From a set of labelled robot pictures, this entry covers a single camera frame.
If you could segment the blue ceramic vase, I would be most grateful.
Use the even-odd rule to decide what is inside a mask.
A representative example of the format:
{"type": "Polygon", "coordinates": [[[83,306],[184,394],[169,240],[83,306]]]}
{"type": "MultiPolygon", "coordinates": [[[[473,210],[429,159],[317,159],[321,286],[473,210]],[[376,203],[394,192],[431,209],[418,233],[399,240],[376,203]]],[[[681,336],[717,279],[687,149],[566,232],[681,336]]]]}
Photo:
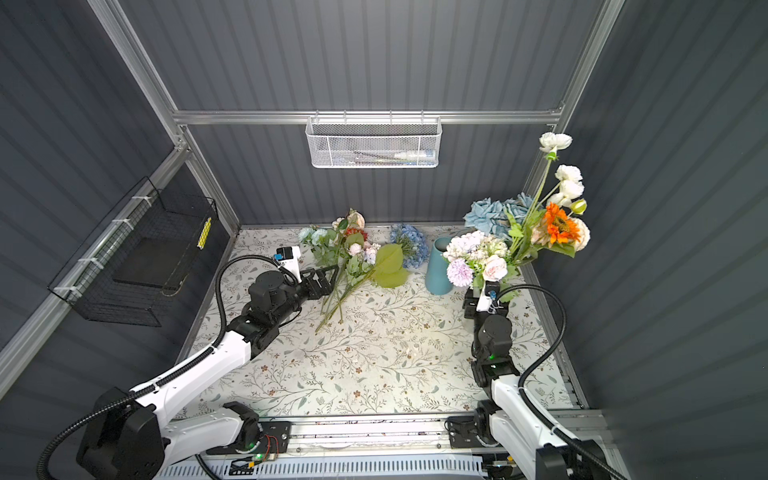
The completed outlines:
{"type": "Polygon", "coordinates": [[[451,237],[440,237],[432,244],[425,275],[425,286],[427,291],[433,295],[446,295],[453,289],[453,284],[447,275],[449,262],[444,257],[451,240],[451,237]]]}

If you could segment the blue rose bouquet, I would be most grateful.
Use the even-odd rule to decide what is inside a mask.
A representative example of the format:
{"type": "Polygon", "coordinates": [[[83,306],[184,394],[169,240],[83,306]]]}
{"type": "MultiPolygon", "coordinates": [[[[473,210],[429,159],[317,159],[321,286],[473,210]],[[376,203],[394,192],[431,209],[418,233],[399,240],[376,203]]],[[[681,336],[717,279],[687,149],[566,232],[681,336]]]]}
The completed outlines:
{"type": "Polygon", "coordinates": [[[504,201],[493,201],[490,198],[477,200],[471,204],[470,211],[464,216],[464,225],[511,240],[511,225],[523,223],[532,203],[533,198],[524,193],[504,201]]]}

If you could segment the peach rose stem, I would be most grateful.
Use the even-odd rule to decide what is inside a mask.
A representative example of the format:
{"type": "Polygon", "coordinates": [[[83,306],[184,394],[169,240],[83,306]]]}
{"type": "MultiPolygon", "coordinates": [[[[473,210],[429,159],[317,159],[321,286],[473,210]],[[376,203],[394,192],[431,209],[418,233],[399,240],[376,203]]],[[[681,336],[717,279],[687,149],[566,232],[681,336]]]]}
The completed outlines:
{"type": "Polygon", "coordinates": [[[531,243],[536,249],[574,257],[583,250],[591,239],[587,224],[581,219],[587,209],[584,199],[567,206],[549,202],[540,219],[533,225],[531,243]]]}

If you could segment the orange gerbera flower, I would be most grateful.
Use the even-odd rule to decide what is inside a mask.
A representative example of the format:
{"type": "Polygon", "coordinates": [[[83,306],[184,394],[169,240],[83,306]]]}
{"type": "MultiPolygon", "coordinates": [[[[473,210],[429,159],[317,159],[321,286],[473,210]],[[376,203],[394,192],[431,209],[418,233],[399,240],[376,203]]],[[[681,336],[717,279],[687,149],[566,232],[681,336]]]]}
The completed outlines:
{"type": "Polygon", "coordinates": [[[576,244],[581,240],[578,224],[560,206],[549,203],[544,213],[543,225],[544,246],[555,253],[573,258],[576,253],[576,244]]]}

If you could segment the white ranunculus stem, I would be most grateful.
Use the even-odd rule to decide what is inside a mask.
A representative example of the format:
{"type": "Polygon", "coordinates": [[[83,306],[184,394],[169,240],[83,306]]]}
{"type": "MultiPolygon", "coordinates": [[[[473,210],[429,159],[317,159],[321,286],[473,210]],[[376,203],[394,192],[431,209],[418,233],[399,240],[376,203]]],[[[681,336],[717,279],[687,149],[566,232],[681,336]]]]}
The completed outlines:
{"type": "Polygon", "coordinates": [[[572,137],[564,133],[547,132],[539,138],[539,148],[544,154],[544,179],[534,188],[533,203],[521,225],[513,223],[509,234],[511,259],[522,262],[532,260],[543,249],[536,249],[531,243],[533,225],[540,219],[549,202],[567,206],[584,199],[584,179],[581,170],[572,165],[561,164],[559,153],[572,143],[572,137]]]}

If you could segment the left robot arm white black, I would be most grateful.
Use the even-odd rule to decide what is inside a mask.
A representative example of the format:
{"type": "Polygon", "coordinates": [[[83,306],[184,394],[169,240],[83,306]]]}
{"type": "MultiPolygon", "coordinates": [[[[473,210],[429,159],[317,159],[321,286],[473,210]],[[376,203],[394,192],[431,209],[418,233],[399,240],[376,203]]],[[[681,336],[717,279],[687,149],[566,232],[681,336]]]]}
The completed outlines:
{"type": "Polygon", "coordinates": [[[211,414],[178,420],[197,395],[246,365],[277,338],[307,300],[330,295],[338,268],[299,270],[284,260],[250,285],[249,302],[222,337],[128,392],[112,389],[85,425],[77,463],[96,479],[152,479],[163,468],[219,447],[262,460],[279,448],[257,413],[231,401],[211,414]]]}

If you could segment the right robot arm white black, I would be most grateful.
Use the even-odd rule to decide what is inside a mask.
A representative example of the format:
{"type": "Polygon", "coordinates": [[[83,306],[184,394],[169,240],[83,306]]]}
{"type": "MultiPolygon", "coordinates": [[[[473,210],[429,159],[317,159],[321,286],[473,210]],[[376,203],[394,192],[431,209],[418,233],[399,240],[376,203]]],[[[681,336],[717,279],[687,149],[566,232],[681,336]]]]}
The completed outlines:
{"type": "Polygon", "coordinates": [[[594,440],[581,440],[529,395],[526,381],[561,344],[567,313],[551,291],[533,284],[503,289],[498,282],[486,283],[479,297],[467,293],[465,316],[475,322],[471,363],[476,384],[489,399],[478,404],[476,435],[480,442],[497,444],[508,452],[526,479],[622,479],[609,466],[605,453],[594,440]],[[515,367],[510,356],[512,325],[509,304],[502,297],[531,290],[549,297],[558,307],[561,327],[550,347],[525,370],[515,367]]]}

